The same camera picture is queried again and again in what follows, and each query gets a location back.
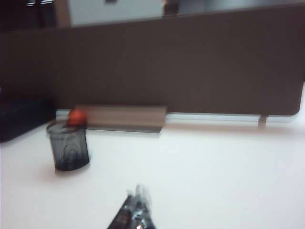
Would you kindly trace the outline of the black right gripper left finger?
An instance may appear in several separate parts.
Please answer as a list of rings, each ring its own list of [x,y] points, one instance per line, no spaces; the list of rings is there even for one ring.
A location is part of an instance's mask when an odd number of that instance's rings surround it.
[[[134,196],[128,194],[127,198],[119,208],[117,214],[107,227],[107,229],[129,229],[132,220],[132,213],[134,211]]]

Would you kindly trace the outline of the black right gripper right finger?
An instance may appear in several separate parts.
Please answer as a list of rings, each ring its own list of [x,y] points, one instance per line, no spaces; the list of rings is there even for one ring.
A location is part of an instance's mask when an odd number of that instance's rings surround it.
[[[151,198],[147,188],[138,184],[133,198],[132,210],[133,229],[154,229],[151,217]]]

